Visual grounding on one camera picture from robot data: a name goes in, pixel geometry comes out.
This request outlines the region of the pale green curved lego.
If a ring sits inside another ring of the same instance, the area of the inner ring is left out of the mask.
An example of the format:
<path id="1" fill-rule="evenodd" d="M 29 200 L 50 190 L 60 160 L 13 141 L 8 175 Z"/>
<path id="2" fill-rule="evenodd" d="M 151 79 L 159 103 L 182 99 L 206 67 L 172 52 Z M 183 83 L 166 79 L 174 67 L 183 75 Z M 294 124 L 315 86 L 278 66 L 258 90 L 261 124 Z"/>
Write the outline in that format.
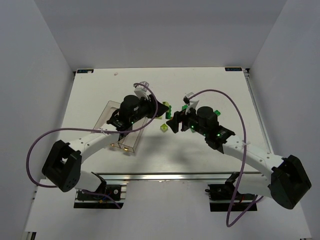
<path id="1" fill-rule="evenodd" d="M 162 104 L 165 105 L 165 106 L 167 106 L 168 108 L 171 107 L 171 105 L 170 105 L 167 101 L 163 101 Z"/>

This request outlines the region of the dark green lego plate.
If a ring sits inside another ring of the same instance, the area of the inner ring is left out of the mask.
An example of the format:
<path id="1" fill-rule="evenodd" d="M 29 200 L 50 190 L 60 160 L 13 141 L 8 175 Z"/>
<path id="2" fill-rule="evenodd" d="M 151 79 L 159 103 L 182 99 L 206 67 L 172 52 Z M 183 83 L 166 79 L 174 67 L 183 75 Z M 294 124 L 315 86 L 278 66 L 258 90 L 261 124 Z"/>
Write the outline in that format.
<path id="1" fill-rule="evenodd" d="M 170 120 L 172 118 L 172 106 L 168 106 L 168 110 L 165 112 L 165 119 Z"/>

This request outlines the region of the lime green square lego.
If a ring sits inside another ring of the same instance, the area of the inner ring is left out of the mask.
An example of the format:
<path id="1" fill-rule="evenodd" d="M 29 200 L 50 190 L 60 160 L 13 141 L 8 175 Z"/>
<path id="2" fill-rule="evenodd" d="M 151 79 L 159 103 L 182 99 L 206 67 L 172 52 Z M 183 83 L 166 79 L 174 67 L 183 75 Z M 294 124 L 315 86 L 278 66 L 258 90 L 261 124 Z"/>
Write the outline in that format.
<path id="1" fill-rule="evenodd" d="M 160 130 L 161 130 L 162 132 L 166 132 L 168 129 L 169 129 L 169 127 L 168 127 L 165 123 L 163 123 L 163 124 L 160 126 Z"/>

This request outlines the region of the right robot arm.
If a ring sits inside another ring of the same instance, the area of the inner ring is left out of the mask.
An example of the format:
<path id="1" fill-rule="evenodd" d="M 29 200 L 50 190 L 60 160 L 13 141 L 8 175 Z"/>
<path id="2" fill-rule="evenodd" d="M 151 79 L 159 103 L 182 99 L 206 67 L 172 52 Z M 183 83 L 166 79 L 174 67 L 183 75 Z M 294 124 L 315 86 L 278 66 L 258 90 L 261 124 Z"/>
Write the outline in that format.
<path id="1" fill-rule="evenodd" d="M 199 133 L 213 150 L 244 161 L 258 171 L 256 175 L 233 172 L 225 181 L 225 193 L 236 191 L 237 196 L 268 197 L 292 210 L 312 186 L 299 158 L 275 155 L 244 143 L 233 131 L 219 124 L 218 116 L 209 106 L 177 111 L 166 124 L 174 133 L 189 129 Z"/>

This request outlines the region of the green lego near right arm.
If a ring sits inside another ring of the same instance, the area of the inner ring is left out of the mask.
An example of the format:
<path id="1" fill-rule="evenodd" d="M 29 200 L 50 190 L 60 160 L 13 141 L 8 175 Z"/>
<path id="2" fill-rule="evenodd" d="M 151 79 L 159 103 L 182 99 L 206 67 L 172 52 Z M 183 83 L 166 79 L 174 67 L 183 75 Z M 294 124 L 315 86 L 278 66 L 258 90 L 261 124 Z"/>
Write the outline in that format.
<path id="1" fill-rule="evenodd" d="M 219 110 L 215 110 L 214 113 L 217 115 L 217 116 L 220 116 L 221 115 L 221 112 Z"/>

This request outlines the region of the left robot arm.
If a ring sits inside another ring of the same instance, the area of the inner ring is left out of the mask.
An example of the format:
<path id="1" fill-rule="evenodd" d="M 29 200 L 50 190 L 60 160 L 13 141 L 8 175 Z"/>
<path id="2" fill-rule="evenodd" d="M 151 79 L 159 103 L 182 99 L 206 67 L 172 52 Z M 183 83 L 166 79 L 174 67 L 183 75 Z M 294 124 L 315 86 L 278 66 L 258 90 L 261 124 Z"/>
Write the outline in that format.
<path id="1" fill-rule="evenodd" d="M 99 150 L 125 138 L 136 122 L 160 117 L 168 109 L 152 95 L 147 98 L 125 96 L 118 108 L 109 110 L 109 119 L 100 128 L 70 142 L 56 141 L 42 173 L 64 193 L 75 188 L 105 194 L 106 181 L 97 173 L 82 170 L 82 163 Z"/>

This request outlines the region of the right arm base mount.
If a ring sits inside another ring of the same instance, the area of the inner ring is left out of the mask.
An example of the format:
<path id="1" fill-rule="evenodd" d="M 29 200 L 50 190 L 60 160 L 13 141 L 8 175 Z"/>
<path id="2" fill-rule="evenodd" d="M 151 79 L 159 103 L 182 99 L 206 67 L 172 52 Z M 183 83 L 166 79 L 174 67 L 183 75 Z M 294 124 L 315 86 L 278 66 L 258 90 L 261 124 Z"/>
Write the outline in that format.
<path id="1" fill-rule="evenodd" d="M 224 184 L 209 184 L 204 190 L 209 198 L 211 212 L 227 212 L 233 195 L 232 190 L 225 188 Z M 237 193 L 231 212 L 243 212 L 254 199 L 252 194 Z"/>

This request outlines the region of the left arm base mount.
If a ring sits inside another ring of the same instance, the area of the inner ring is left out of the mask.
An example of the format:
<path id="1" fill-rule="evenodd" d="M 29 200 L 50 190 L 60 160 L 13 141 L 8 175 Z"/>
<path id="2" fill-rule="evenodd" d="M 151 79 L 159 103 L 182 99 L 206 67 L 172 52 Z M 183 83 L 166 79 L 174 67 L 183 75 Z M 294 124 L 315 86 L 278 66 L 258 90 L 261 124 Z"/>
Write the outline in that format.
<path id="1" fill-rule="evenodd" d="M 124 205 L 126 193 L 127 184 L 119 181 L 108 182 L 102 193 L 89 193 L 84 190 L 77 190 L 73 208 L 120 210 Z"/>

